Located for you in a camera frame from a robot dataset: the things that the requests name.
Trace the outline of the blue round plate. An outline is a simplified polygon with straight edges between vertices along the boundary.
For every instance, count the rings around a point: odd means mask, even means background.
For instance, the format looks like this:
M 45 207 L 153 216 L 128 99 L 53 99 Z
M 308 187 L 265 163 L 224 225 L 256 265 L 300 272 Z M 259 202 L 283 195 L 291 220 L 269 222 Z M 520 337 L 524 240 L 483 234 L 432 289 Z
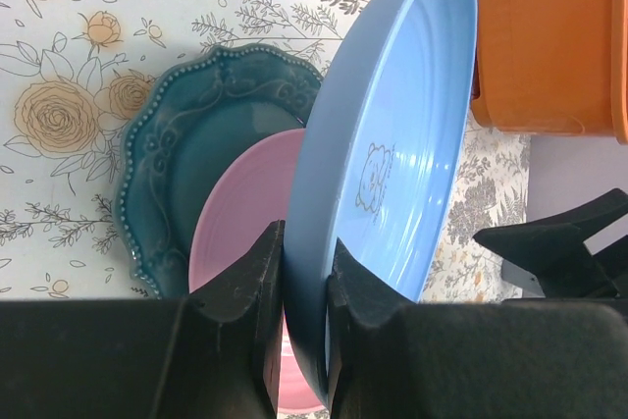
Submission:
M 337 244 L 406 298 L 423 291 L 465 133 L 477 17 L 478 0 L 370 0 L 317 94 L 291 186 L 283 264 L 292 349 L 321 401 Z

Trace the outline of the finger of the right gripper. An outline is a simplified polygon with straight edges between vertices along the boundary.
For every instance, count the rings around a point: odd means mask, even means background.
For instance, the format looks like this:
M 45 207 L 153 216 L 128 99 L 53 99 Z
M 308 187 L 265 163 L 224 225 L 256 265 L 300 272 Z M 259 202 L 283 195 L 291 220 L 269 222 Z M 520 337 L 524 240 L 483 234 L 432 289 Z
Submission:
M 486 228 L 474 240 L 502 259 L 501 277 L 546 298 L 625 298 L 627 238 L 597 253 L 585 241 L 627 215 L 614 188 L 569 211 L 524 224 Z

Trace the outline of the floral table mat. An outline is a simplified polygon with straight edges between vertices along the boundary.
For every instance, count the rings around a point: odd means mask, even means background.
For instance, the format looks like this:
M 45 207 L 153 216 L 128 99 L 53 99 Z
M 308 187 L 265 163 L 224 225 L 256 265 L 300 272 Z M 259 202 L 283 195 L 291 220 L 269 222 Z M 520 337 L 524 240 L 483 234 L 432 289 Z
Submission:
M 1 0 L 2 297 L 147 296 L 110 204 L 154 80 L 248 42 L 326 71 L 368 1 Z

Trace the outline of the pink plate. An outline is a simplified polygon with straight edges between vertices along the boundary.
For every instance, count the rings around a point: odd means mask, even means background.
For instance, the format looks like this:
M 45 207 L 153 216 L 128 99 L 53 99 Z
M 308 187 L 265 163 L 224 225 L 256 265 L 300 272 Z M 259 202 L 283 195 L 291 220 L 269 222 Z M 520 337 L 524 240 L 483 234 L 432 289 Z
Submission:
M 274 221 L 287 216 L 304 129 L 252 145 L 229 166 L 197 221 L 189 258 L 190 290 L 201 288 L 243 256 Z

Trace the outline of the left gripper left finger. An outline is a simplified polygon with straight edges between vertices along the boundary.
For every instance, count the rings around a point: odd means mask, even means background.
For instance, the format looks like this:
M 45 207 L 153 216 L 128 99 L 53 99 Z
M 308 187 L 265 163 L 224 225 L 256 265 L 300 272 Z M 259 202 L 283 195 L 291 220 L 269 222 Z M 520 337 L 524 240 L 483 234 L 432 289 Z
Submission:
M 5 418 L 273 418 L 284 226 L 190 295 L 5 301 Z

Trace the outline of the orange plastic bin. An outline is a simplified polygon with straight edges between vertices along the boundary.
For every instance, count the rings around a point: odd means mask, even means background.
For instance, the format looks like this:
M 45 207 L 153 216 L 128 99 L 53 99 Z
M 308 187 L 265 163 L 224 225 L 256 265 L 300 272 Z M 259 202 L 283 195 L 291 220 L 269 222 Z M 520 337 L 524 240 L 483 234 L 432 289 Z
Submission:
M 479 125 L 626 143 L 627 0 L 478 2 Z

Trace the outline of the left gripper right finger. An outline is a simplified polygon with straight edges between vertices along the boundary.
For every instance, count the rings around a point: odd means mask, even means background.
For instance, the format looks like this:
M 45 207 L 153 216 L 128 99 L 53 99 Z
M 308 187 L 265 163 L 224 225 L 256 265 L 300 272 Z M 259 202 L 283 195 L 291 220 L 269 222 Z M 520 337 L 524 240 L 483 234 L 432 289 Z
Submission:
M 414 303 L 338 244 L 328 279 L 335 418 L 623 418 L 618 302 Z

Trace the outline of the teal scalloped plate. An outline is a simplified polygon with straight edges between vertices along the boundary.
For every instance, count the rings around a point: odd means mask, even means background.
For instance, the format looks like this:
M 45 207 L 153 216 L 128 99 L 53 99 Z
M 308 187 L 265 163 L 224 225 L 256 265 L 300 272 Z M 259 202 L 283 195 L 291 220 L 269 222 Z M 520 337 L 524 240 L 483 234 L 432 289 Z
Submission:
M 277 132 L 306 126 L 323 75 L 275 46 L 213 46 L 167 70 L 125 126 L 114 224 L 131 275 L 158 298 L 188 292 L 192 236 L 232 162 Z

